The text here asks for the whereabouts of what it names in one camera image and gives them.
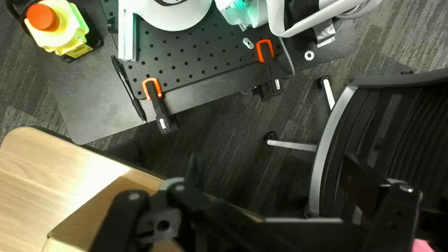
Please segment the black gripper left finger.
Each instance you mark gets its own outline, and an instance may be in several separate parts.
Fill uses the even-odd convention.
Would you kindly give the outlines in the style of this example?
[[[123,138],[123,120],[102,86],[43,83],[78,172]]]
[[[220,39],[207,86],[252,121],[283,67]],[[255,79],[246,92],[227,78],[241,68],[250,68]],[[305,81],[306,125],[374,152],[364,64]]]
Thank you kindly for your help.
[[[88,252],[154,252],[165,240],[182,252],[262,252],[262,225],[183,177],[171,177],[154,194],[117,193]]]

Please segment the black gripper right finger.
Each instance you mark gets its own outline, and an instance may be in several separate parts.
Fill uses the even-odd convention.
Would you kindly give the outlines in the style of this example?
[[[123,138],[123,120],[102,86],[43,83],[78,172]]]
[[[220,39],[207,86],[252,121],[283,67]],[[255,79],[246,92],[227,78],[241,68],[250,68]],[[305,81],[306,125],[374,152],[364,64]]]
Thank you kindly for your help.
[[[411,252],[423,191],[390,181],[354,153],[346,153],[340,184],[368,219],[362,252]]]

